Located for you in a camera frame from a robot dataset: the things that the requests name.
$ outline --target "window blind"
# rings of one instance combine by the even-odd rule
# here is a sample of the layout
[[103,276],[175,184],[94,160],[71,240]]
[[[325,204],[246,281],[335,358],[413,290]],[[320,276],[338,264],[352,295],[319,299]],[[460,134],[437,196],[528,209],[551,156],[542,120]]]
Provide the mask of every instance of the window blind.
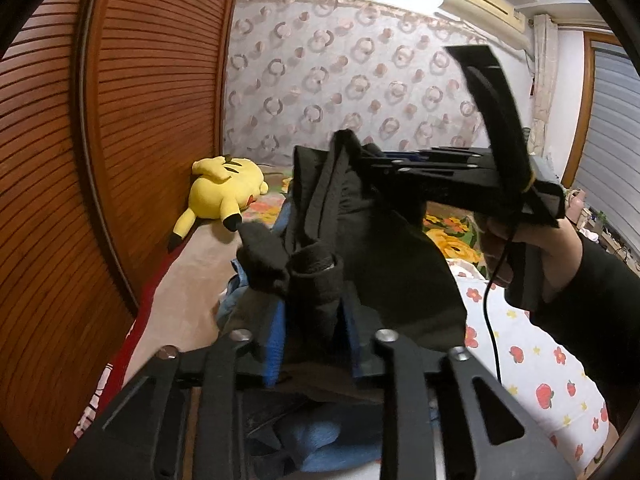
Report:
[[622,48],[593,46],[593,109],[574,187],[640,254],[640,77]]

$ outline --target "metal screw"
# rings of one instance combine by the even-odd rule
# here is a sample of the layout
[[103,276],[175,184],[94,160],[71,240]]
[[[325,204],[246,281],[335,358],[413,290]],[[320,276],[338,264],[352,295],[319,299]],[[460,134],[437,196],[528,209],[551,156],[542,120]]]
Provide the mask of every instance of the metal screw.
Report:
[[237,330],[232,330],[229,337],[233,341],[241,342],[241,341],[249,341],[254,335],[249,332],[245,328],[238,328]]
[[463,346],[455,346],[450,350],[451,356],[457,361],[467,361],[469,354],[466,352],[466,348]]
[[156,352],[156,357],[161,359],[175,359],[178,357],[180,351],[173,345],[164,345]]
[[399,338],[398,332],[390,328],[382,328],[376,332],[376,339],[383,343],[392,343]]

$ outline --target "louvered wooden door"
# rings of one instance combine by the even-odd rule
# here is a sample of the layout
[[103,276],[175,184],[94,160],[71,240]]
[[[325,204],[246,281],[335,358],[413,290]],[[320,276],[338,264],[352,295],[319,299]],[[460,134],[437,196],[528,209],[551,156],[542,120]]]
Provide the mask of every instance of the louvered wooden door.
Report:
[[218,154],[233,2],[46,0],[0,60],[0,426],[43,478]]

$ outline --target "white strawberry print fabric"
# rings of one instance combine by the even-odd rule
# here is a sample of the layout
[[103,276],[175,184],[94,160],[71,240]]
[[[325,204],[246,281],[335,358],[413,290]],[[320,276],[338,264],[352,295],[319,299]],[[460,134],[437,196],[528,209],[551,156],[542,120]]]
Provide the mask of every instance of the white strawberry print fabric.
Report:
[[[465,345],[495,375],[494,352],[482,315],[486,280],[475,267],[450,260],[466,306]],[[532,325],[528,313],[508,305],[496,286],[488,298],[502,384],[548,434],[580,474],[604,445],[609,417],[596,385],[580,361],[551,336]]]

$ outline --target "bed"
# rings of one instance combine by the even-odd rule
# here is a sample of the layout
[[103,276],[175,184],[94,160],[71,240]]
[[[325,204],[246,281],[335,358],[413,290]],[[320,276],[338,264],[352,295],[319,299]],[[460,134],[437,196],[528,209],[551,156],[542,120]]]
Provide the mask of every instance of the bed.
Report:
[[[242,214],[272,225],[285,199],[290,172],[263,168],[270,192]],[[494,355],[482,317],[486,269],[478,250],[472,217],[464,211],[430,204],[423,230],[447,257],[467,310],[465,345],[495,374]],[[218,334],[214,316],[228,280],[238,234],[220,222],[204,222],[174,251],[147,283],[140,312],[122,348],[100,378],[91,403],[74,432],[81,438],[100,407],[113,398],[140,367],[165,344],[189,351],[209,345]],[[542,330],[526,312],[511,308],[504,290],[495,287],[488,298],[503,385],[548,434],[576,476],[592,470],[615,442],[604,400],[580,362]],[[370,464],[323,478],[378,478]]]

